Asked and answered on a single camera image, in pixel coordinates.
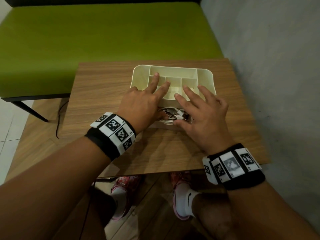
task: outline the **wooden table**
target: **wooden table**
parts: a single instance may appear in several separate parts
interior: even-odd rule
[[[117,111],[130,87],[133,69],[140,64],[210,70],[217,94],[229,103],[226,120],[230,133],[250,150],[258,163],[270,163],[228,59],[80,63],[61,132],[64,142],[83,136],[89,125],[105,112]],[[149,128],[100,176],[203,169],[203,156],[185,132]]]

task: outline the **green bench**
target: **green bench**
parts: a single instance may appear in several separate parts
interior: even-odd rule
[[[68,97],[79,62],[222,57],[196,2],[14,7],[0,25],[0,97],[47,121],[21,101]]]

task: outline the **white sock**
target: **white sock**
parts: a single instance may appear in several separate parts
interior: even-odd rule
[[[125,211],[126,203],[127,203],[127,192],[121,188],[115,188],[111,193],[111,197],[114,199],[117,209],[113,215],[114,218],[119,218],[122,216]]]
[[[176,210],[180,216],[193,216],[192,201],[199,192],[190,188],[187,183],[181,183],[176,187]]]

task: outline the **shoe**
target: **shoe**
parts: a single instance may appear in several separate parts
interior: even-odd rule
[[[111,193],[116,188],[122,188],[127,192],[126,193],[127,200],[126,200],[126,205],[125,205],[123,214],[120,217],[112,217],[112,220],[118,221],[122,217],[126,216],[126,214],[129,212],[132,206],[133,192],[138,188],[141,178],[142,178],[141,175],[135,175],[135,176],[118,177],[116,179],[114,186],[111,188]]]
[[[174,214],[182,221],[186,221],[190,218],[190,216],[181,216],[177,213],[176,210],[176,188],[181,183],[186,183],[191,186],[191,174],[189,171],[185,172],[172,172],[170,173],[170,180],[173,186],[173,211]]]

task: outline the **wristband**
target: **wristband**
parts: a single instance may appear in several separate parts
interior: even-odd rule
[[[113,113],[105,113],[90,126],[85,137],[95,143],[111,161],[122,155],[136,139],[132,125]]]
[[[226,190],[254,187],[265,181],[260,165],[241,143],[202,159],[208,180]]]

